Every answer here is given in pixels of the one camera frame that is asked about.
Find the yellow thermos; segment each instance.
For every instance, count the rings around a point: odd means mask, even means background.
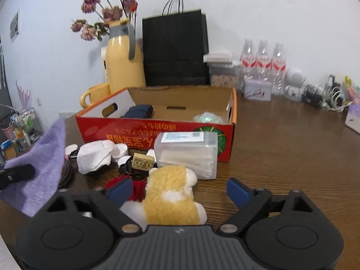
[[[109,22],[110,39],[106,49],[106,70],[111,93],[125,87],[144,87],[143,57],[135,41],[129,19]]]

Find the cardboard box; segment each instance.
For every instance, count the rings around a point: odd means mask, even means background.
[[[121,118],[136,104],[151,104],[151,119]],[[226,124],[193,122],[193,117],[213,112]],[[83,140],[112,140],[129,148],[148,150],[161,132],[211,131],[218,133],[218,161],[230,160],[237,117],[234,88],[211,86],[161,86],[126,88],[76,114]]]

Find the yellow plush dog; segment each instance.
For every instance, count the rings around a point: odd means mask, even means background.
[[[199,225],[207,220],[204,207],[194,201],[195,173],[184,166],[165,166],[149,171],[142,202],[125,202],[120,208],[143,230],[148,224]]]

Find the water bottle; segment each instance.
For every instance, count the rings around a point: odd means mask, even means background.
[[[272,56],[272,94],[282,95],[284,93],[284,79],[285,79],[285,68],[286,59],[283,54],[283,45],[276,43],[274,48],[274,54]]]
[[[254,47],[252,45],[252,39],[246,39],[243,51],[241,53],[241,73],[240,77],[246,79],[252,79],[254,75],[256,56]]]
[[[271,70],[271,55],[267,51],[268,41],[260,40],[256,55],[256,71],[258,79],[267,81]]]

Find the wooden table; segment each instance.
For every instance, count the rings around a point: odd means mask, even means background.
[[[226,182],[236,177],[249,187],[275,194],[303,190],[338,227],[344,251],[336,270],[360,265],[360,135],[345,127],[345,115],[315,110],[277,97],[269,103],[239,98],[238,123],[230,163],[219,163],[217,179],[199,181],[195,200],[204,205],[208,223],[218,226],[236,212]],[[74,119],[67,121],[67,143],[82,144]],[[102,186],[117,168],[76,175],[71,193]],[[0,204],[0,231],[13,244],[25,218]]]

